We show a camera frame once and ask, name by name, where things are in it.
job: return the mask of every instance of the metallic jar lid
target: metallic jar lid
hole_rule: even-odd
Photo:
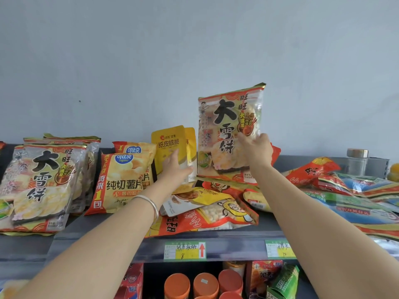
[[[346,156],[348,157],[356,157],[356,158],[367,158],[369,157],[369,151],[364,149],[352,149],[349,148],[346,151]]]

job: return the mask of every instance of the red lid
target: red lid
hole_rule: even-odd
[[[220,292],[236,292],[241,294],[243,291],[243,279],[241,275],[231,269],[223,270],[219,274]]]
[[[184,299],[188,297],[190,292],[190,280],[181,273],[170,275],[164,285],[165,298],[168,299]]]
[[[209,273],[198,274],[194,279],[194,296],[206,296],[208,299],[217,298],[219,283],[215,276]]]
[[[243,299],[239,294],[236,292],[224,292],[220,295],[219,299]]]

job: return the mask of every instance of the red arrow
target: red arrow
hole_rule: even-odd
[[[200,246],[200,251],[201,251],[201,257],[203,257],[203,252],[204,252],[204,250],[205,250],[205,247],[203,246],[203,244],[201,244],[201,246]]]

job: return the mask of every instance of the hand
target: hand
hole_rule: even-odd
[[[245,155],[249,162],[249,167],[255,165],[271,166],[273,148],[266,133],[257,135],[253,140],[241,132],[238,133],[238,140],[244,146]]]
[[[163,165],[162,176],[168,179],[172,178],[173,181],[176,181],[177,185],[180,185],[183,180],[193,171],[192,166],[181,169],[179,165],[179,160],[177,156],[179,154],[179,150],[173,151],[173,153],[167,157]]]

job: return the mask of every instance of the handwritten price label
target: handwritten price label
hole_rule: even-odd
[[[268,259],[296,259],[287,239],[265,240]]]
[[[201,241],[167,242],[164,250],[165,261],[206,260],[206,243]]]

